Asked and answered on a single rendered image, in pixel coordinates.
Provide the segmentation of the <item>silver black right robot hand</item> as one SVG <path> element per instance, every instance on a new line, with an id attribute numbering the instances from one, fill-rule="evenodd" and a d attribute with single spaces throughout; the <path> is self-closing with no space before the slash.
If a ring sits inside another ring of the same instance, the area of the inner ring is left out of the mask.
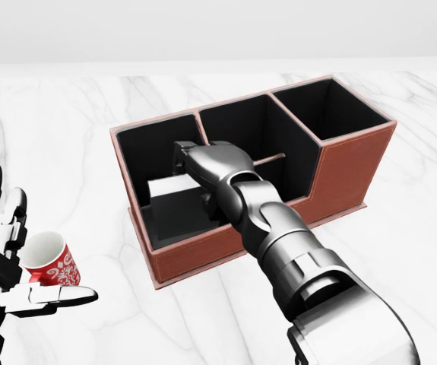
<path id="1" fill-rule="evenodd" d="M 260 181 L 250 156 L 234 144 L 176 141 L 173 174 L 186 173 L 201 186 L 201 203 L 212 221 L 239 223 L 243 205 L 235 183 Z"/>

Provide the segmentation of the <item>red-brown desk caddy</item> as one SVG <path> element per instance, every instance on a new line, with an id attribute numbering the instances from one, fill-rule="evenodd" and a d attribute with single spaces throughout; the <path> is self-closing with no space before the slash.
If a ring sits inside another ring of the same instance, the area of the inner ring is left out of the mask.
<path id="1" fill-rule="evenodd" d="M 147 182 L 173 174 L 176 141 L 228 141 L 243 149 L 262 178 L 315 227 L 364 206 L 395 121 L 336 78 L 208 104 L 111 130 L 131 220 L 155 288 L 242 256 L 229 225 L 154 245 Z"/>

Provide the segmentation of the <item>red patterned mug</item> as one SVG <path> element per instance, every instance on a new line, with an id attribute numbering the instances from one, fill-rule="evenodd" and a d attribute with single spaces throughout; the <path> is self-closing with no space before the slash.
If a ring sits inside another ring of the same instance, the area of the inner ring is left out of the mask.
<path id="1" fill-rule="evenodd" d="M 30 282 L 41 285 L 77 286 L 81 275 L 62 235 L 47 231 L 29 238 L 19 254 L 30 273 Z"/>

